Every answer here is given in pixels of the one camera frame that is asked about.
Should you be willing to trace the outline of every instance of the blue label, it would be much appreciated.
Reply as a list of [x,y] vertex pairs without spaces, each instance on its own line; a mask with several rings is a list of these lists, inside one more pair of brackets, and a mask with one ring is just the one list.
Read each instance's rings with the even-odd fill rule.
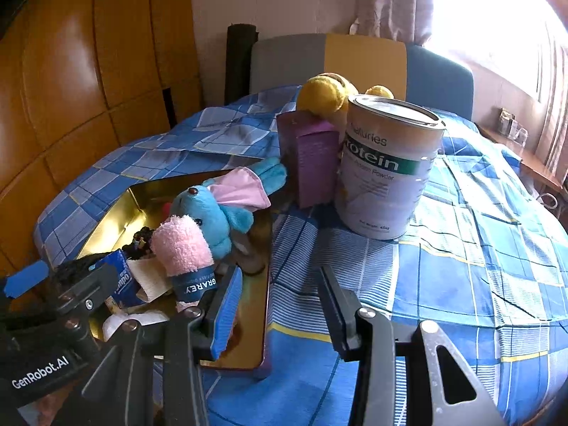
[[199,301],[207,290],[217,288],[213,266],[183,275],[173,275],[171,283],[174,286],[175,297],[184,303]]
[[130,283],[132,283],[133,278],[129,274],[129,272],[130,272],[129,269],[124,269],[122,272],[120,272],[120,274],[118,274],[118,287],[116,289],[116,292],[118,294],[122,293],[124,288]]

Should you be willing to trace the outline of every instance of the bed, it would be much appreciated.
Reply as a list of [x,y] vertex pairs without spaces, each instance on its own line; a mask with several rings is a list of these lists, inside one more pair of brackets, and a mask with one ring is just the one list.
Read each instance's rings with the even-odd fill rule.
[[[523,424],[568,377],[568,236],[525,190],[518,158],[469,121],[470,72],[422,48],[343,36],[259,42],[251,95],[102,158],[47,206],[35,244],[59,264],[77,255],[132,184],[278,155],[275,117],[294,109],[299,90],[283,84],[321,71],[344,74],[360,90],[377,79],[373,83],[390,87],[397,98],[430,107],[447,125],[410,227],[395,241],[378,241],[347,230],[332,206],[300,210],[292,204],[275,212],[267,336],[272,373],[262,381],[206,373],[211,424],[347,424],[357,365],[339,360],[329,343],[310,274],[324,264],[388,318],[439,322],[506,422]],[[366,64],[360,59],[360,71],[354,70],[345,53],[363,56]],[[301,69],[285,67],[291,59]],[[397,425],[405,424],[404,390],[400,360]]]

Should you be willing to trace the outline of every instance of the blue gripper pad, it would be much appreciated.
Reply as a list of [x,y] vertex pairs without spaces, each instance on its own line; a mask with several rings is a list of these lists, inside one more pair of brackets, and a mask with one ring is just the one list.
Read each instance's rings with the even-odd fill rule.
[[217,360],[226,349],[229,335],[233,328],[237,307],[242,294],[242,272],[239,267],[231,277],[231,281],[226,288],[225,296],[219,308],[217,318],[214,321],[213,340],[211,341],[211,355],[213,360]]
[[43,261],[38,261],[25,267],[17,274],[11,275],[6,280],[4,293],[7,297],[20,297],[32,289],[49,275],[49,267]]

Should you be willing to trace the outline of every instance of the headboard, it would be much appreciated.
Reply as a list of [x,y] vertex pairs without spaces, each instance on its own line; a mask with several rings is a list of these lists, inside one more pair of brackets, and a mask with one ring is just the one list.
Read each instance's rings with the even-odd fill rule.
[[0,274],[71,180],[200,108],[191,0],[27,0],[0,40]]
[[359,91],[382,84],[397,99],[471,119],[471,71],[425,48],[360,35],[301,34],[252,47],[250,92],[302,84],[322,72],[349,79]]

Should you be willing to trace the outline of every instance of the gold tray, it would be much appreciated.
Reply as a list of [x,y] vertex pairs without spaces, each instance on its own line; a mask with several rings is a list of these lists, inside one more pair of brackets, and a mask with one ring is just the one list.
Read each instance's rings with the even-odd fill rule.
[[[143,226],[157,228],[163,221],[162,206],[189,186],[228,171],[209,171],[157,179],[130,186],[100,220],[78,258],[92,253],[114,251],[132,242],[132,236]],[[271,260],[272,218],[269,209],[256,211],[255,223],[249,231],[249,240],[266,264],[261,273],[242,276],[242,295],[237,310],[239,338],[229,345],[215,362],[202,361],[205,366],[224,370],[252,370],[259,368],[265,358],[266,310],[268,307],[269,266]],[[175,297],[161,296],[145,309],[159,309],[167,315],[175,314]],[[102,324],[110,315],[101,307],[93,314],[91,330],[102,339]]]

